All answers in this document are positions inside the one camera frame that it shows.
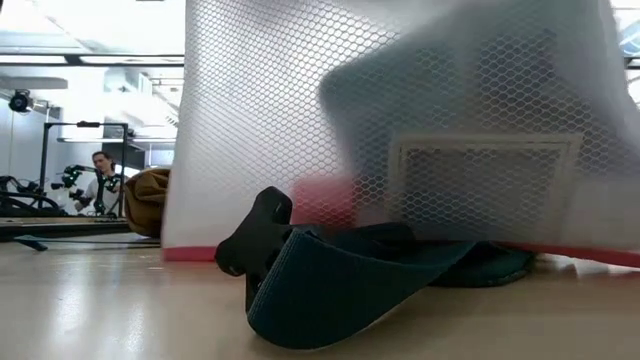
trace mesh bag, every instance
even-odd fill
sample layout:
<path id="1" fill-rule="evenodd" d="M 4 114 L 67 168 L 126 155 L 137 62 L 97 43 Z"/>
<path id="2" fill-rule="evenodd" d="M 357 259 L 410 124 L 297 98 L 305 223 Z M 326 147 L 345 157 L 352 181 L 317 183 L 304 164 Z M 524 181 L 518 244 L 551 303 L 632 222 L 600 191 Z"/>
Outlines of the mesh bag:
<path id="1" fill-rule="evenodd" d="M 255 195 L 421 237 L 636 247 L 640 119 L 606 0 L 191 0 L 165 246 Z"/>

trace camera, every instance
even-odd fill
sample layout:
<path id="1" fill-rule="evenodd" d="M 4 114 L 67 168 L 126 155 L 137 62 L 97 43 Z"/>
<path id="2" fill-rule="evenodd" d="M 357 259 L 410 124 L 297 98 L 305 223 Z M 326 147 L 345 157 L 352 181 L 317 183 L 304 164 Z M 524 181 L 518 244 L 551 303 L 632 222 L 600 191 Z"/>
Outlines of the camera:
<path id="1" fill-rule="evenodd" d="M 29 90 L 16 90 L 9 100 L 9 108 L 20 114 L 29 113 L 33 109 L 33 99 L 29 94 Z"/>

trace fabric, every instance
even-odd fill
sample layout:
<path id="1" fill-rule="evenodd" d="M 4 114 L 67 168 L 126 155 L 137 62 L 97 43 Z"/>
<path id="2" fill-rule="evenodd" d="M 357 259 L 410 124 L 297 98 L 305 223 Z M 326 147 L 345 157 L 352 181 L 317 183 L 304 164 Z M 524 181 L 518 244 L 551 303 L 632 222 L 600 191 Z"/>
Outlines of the fabric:
<path id="1" fill-rule="evenodd" d="M 186 18 L 168 246 L 218 245 L 273 185 L 311 219 L 384 203 L 422 235 L 638 248 L 610 1 L 193 0 Z M 353 202 L 296 192 L 314 176 L 353 178 Z"/>
<path id="2" fill-rule="evenodd" d="M 169 174 L 169 169 L 151 169 L 126 182 L 124 204 L 131 230 L 140 235 L 160 236 Z"/>
<path id="3" fill-rule="evenodd" d="M 487 242 L 433 242 L 404 252 L 388 244 L 354 236 L 329 244 L 294 230 L 259 286 L 249 325 L 278 346 L 325 347 L 426 286 L 504 285 L 525 276 L 534 259 Z"/>

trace floor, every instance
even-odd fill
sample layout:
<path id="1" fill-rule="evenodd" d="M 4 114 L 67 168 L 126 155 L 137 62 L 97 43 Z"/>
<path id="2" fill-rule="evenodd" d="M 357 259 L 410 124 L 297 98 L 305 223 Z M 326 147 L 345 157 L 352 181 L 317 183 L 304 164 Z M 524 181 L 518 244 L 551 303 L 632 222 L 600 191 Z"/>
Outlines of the floor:
<path id="1" fill-rule="evenodd" d="M 0 359 L 632 359 L 640 274 L 545 259 L 516 284 L 426 289 L 352 339 L 275 348 L 244 316 L 243 280 L 158 249 L 0 244 Z"/>

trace dark green strap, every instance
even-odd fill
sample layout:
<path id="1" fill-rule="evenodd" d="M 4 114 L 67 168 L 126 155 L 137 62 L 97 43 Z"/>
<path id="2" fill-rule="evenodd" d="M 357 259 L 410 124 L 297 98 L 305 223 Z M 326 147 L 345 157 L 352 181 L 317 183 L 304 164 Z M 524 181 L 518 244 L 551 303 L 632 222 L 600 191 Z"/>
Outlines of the dark green strap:
<path id="1" fill-rule="evenodd" d="M 426 243 L 408 251 L 364 238 L 329 245 L 294 230 L 249 309 L 267 341 L 291 349 L 334 344 L 428 286 L 484 287 L 524 276 L 531 253 L 490 243 Z"/>

